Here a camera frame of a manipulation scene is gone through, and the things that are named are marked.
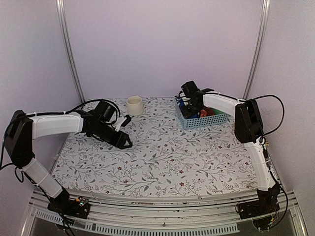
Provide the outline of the light blue plastic basket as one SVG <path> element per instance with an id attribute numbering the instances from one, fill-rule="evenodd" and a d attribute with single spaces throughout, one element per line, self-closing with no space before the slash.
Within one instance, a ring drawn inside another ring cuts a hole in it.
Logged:
<path id="1" fill-rule="evenodd" d="M 221 114 L 221 115 L 207 116 L 203 118 L 200 118 L 200 117 L 199 118 L 184 118 L 184 116 L 181 114 L 180 109 L 178 107 L 178 104 L 177 104 L 178 100 L 179 99 L 174 98 L 176 116 L 179 119 L 180 124 L 182 125 L 182 128 L 184 128 L 185 130 L 223 124 L 223 123 L 226 123 L 229 118 L 229 115 L 226 113 Z"/>

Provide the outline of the blue towel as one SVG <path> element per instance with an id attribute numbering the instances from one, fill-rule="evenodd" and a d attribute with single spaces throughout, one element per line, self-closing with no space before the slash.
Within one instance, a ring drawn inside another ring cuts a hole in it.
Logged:
<path id="1" fill-rule="evenodd" d="M 184 101 L 181 100 L 181 99 L 179 99 L 179 100 L 177 101 L 177 104 L 178 104 L 178 107 L 179 107 L 179 109 L 180 109 L 181 114 L 183 115 L 183 106 L 186 106 L 185 103 L 184 103 Z"/>

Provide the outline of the orange bunny pattern towel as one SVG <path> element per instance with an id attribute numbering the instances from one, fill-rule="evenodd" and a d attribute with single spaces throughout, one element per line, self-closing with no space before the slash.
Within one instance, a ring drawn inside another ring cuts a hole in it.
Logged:
<path id="1" fill-rule="evenodd" d="M 205 111 L 205 110 L 202 109 L 202 110 L 200 111 L 199 117 L 200 117 L 200 118 L 203 118 L 203 117 L 207 117 L 207 116 L 208 116 L 207 111 Z"/>

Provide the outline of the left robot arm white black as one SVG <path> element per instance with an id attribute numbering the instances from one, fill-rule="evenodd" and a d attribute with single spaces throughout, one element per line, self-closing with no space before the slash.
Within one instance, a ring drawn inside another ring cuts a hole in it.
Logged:
<path id="1" fill-rule="evenodd" d="M 82 110 L 86 102 L 63 112 L 27 114 L 16 110 L 3 134 L 1 156 L 7 153 L 10 164 L 54 199 L 55 207 L 62 213 L 70 213 L 73 202 L 68 199 L 69 193 L 36 159 L 32 142 L 44 136 L 83 133 L 119 149 L 132 147 L 129 135 L 120 130 L 130 123 L 131 117 L 123 117 L 118 106 L 110 100 L 97 99 L 96 102 L 97 106 L 89 111 Z"/>

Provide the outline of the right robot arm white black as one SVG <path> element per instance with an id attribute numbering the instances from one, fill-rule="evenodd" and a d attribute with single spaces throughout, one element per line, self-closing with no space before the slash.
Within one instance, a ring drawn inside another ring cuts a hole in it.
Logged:
<path id="1" fill-rule="evenodd" d="M 183 115 L 190 118 L 201 112 L 202 108 L 214 108 L 234 117 L 234 134 L 236 139 L 248 151 L 257 178 L 257 194 L 261 198 L 254 204 L 258 214 L 265 214 L 270 210 L 280 185 L 271 171 L 271 163 L 266 149 L 265 136 L 274 130 L 265 133 L 260 115 L 257 98 L 241 100 L 212 89 L 200 90 L 194 81 L 186 82 L 181 86 L 179 98 L 183 100 Z"/>

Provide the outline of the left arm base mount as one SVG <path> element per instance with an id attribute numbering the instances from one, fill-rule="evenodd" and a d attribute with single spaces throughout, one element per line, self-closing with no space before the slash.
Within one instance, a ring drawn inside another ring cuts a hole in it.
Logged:
<path id="1" fill-rule="evenodd" d="M 50 199 L 47 208 L 61 215 L 87 219 L 91 205 L 89 204 L 89 200 L 84 197 L 72 200 L 68 195 L 59 195 L 56 198 Z"/>

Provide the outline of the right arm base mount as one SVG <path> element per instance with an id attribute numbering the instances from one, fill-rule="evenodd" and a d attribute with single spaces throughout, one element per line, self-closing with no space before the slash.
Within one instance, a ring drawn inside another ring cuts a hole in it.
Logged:
<path id="1" fill-rule="evenodd" d="M 235 206 L 235 211 L 241 219 L 258 217 L 269 213 L 276 213 L 280 210 L 276 197 L 258 197 L 254 201 L 241 201 Z"/>

